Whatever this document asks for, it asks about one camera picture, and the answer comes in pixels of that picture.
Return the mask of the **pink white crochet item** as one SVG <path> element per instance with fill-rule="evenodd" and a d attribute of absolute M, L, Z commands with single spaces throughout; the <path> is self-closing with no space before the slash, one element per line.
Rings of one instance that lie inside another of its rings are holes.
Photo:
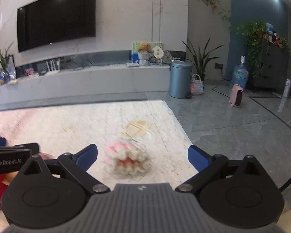
<path fill-rule="evenodd" d="M 150 155 L 132 139 L 118 139 L 106 148 L 106 162 L 119 175 L 135 176 L 150 170 Z"/>

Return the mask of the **pink space heater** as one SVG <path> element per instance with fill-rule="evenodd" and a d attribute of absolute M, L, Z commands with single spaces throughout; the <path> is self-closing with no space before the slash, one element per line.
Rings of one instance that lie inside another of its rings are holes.
<path fill-rule="evenodd" d="M 243 88 L 239 84 L 234 84 L 230 94 L 230 105 L 234 107 L 239 107 L 242 102 Z"/>

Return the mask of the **pastel woven basket bag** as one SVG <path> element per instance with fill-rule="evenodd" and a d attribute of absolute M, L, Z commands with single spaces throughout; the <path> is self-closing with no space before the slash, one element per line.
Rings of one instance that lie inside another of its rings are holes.
<path fill-rule="evenodd" d="M 192 75 L 190 92 L 192 95 L 202 95 L 204 93 L 203 81 L 198 74 Z"/>

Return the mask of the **green plant in vase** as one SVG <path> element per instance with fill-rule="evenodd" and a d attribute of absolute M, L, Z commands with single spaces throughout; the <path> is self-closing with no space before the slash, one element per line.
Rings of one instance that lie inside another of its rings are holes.
<path fill-rule="evenodd" d="M 1 71 L 4 74 L 6 81 L 16 79 L 16 68 L 14 55 L 10 53 L 10 48 L 14 42 L 11 42 L 7 48 L 0 50 L 0 65 Z"/>

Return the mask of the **white wifi router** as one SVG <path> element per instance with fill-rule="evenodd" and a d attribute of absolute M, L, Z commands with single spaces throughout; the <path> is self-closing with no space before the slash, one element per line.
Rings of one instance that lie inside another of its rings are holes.
<path fill-rule="evenodd" d="M 47 72 L 45 76 L 57 75 L 60 73 L 60 59 L 50 59 L 46 61 Z"/>

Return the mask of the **water jug with pump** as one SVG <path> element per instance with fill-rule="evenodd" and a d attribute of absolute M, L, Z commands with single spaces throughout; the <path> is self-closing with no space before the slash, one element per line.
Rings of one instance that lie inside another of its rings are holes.
<path fill-rule="evenodd" d="M 241 56 L 241 61 L 238 66 L 235 66 L 233 69 L 231 86 L 238 84 L 243 90 L 247 84 L 249 78 L 249 72 L 245 66 L 245 56 Z"/>

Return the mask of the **blue metal trash bin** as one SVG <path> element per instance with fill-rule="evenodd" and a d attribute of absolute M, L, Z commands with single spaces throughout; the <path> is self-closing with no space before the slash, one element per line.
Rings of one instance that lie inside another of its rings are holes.
<path fill-rule="evenodd" d="M 174 61 L 170 67 L 169 95 L 173 98 L 184 99 L 190 93 L 192 64 Z"/>

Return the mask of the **potted snake plant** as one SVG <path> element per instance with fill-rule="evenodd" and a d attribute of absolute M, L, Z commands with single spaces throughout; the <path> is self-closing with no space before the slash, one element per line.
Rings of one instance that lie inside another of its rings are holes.
<path fill-rule="evenodd" d="M 219 56 L 211 57 L 212 53 L 219 48 L 222 48 L 224 45 L 219 45 L 211 50 L 207 50 L 208 45 L 210 43 L 211 38 L 208 39 L 204 49 L 201 50 L 201 47 L 198 46 L 197 50 L 195 50 L 193 44 L 190 40 L 186 43 L 181 40 L 181 42 L 185 45 L 190 57 L 185 58 L 187 62 L 190 62 L 193 65 L 193 69 L 197 72 L 197 74 L 201 77 L 202 80 L 205 79 L 205 70 L 209 62 L 218 59 Z"/>

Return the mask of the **teddy bear on stand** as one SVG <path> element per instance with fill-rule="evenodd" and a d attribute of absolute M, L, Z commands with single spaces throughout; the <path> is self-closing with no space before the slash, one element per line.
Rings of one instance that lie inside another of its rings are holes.
<path fill-rule="evenodd" d="M 150 44 L 148 42 L 141 42 L 138 50 L 139 65 L 149 66 L 150 59 Z"/>

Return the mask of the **green bushy potted plant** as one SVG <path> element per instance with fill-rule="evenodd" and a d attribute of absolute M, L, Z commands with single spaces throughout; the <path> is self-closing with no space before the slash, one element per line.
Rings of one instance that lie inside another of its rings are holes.
<path fill-rule="evenodd" d="M 236 33 L 245 36 L 247 68 L 252 78 L 257 79 L 262 72 L 259 55 L 262 51 L 265 36 L 268 36 L 265 23 L 261 20 L 255 20 L 246 25 L 237 25 Z"/>

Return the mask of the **hanging ivy vine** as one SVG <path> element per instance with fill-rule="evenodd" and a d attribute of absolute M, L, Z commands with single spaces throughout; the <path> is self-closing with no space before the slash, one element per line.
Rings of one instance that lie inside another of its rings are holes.
<path fill-rule="evenodd" d="M 219 0 L 200 0 L 202 1 L 206 6 L 211 7 L 211 11 L 214 12 L 217 10 L 217 14 L 219 17 L 228 23 L 228 29 L 231 29 L 231 9 L 228 7 L 224 7 L 222 3 Z"/>

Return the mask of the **wall mounted black television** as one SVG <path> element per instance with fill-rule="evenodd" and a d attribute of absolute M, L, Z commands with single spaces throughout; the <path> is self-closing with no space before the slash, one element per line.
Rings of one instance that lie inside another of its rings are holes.
<path fill-rule="evenodd" d="M 96 0 L 37 0 L 17 11 L 18 52 L 95 37 Z"/>

